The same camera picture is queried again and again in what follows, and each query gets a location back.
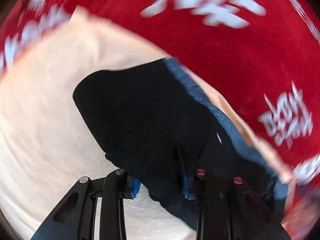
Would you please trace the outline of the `peach cushion cloth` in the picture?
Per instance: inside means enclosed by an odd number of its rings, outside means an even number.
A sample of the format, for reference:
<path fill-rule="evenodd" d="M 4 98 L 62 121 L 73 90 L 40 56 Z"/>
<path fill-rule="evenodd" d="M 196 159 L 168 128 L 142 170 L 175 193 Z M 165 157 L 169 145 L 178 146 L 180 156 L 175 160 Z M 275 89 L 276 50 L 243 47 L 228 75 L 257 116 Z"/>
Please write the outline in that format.
<path fill-rule="evenodd" d="M 102 69 L 166 57 L 146 39 L 77 7 L 15 58 L 1 78 L 1 211 L 19 239 L 30 239 L 82 176 L 115 169 L 72 98 Z"/>

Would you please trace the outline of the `black shorts with grey waistband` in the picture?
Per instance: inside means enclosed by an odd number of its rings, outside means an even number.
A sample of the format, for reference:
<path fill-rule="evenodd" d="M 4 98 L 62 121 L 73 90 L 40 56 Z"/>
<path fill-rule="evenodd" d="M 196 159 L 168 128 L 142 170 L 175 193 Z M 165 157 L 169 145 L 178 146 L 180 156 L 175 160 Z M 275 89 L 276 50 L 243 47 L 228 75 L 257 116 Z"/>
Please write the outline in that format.
<path fill-rule="evenodd" d="M 73 100 L 106 159 L 191 228 L 199 204 L 187 196 L 198 167 L 243 178 L 284 217 L 287 185 L 175 59 L 94 72 Z"/>

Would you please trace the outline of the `red bedspread with white characters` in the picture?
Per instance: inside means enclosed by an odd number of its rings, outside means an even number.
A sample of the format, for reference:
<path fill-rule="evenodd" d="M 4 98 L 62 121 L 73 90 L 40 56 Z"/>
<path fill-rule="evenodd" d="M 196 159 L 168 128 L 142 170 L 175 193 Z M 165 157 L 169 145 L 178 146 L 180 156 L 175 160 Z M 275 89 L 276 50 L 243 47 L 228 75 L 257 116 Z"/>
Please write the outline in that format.
<path fill-rule="evenodd" d="M 290 239 L 311 236 L 319 226 L 319 18 L 306 0 L 18 0 L 1 23 L 1 78 L 77 7 L 178 61 L 287 185 L 280 223 Z M 195 229 L 141 185 L 125 202 L 128 237 L 194 239 Z"/>

